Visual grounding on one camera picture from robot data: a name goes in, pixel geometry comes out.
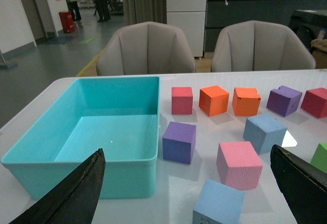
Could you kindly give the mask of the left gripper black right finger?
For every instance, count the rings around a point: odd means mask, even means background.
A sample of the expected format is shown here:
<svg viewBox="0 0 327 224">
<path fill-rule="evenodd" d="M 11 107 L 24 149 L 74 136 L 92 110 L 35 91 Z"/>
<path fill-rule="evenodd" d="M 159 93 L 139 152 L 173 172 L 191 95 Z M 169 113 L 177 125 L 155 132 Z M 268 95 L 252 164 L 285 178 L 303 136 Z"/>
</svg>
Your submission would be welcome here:
<svg viewBox="0 0 327 224">
<path fill-rule="evenodd" d="M 326 223 L 326 173 L 279 145 L 270 167 L 297 223 Z"/>
</svg>

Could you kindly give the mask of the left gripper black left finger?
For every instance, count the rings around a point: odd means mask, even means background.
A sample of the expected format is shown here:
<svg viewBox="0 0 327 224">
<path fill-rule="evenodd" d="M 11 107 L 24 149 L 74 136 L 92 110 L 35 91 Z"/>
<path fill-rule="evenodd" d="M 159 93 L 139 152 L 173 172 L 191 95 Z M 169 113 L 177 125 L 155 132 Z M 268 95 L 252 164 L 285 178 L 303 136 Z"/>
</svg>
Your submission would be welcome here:
<svg viewBox="0 0 327 224">
<path fill-rule="evenodd" d="M 105 154 L 100 148 L 11 223 L 91 223 L 105 165 Z"/>
</svg>

